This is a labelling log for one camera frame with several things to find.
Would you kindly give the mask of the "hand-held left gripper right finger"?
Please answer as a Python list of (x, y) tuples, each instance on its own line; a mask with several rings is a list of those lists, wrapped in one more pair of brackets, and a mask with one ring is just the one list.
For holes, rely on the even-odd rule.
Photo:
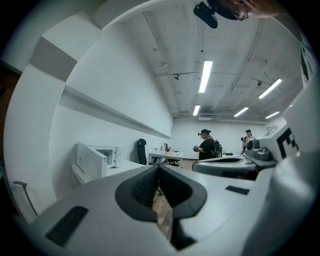
[(173, 207), (175, 219), (170, 251), (161, 256), (241, 256), (257, 220), (258, 181), (213, 176), (168, 165), (159, 174), (170, 174), (187, 184), (185, 192), (166, 178), (160, 188), (167, 200), (183, 197)]

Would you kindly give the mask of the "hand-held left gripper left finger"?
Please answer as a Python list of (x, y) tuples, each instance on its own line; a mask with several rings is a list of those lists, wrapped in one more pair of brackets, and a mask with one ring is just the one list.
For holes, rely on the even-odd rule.
[(135, 200), (129, 183), (155, 170), (139, 167), (79, 186), (33, 222), (29, 238), (47, 256), (173, 255), (156, 213)]

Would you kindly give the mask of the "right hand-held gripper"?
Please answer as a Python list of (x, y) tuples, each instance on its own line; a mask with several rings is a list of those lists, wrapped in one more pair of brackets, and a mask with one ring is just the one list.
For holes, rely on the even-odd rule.
[[(320, 74), (284, 112), (298, 150), (280, 161), (244, 256), (317, 256), (320, 253)], [(243, 155), (197, 161), (192, 171), (255, 179), (257, 166)]]

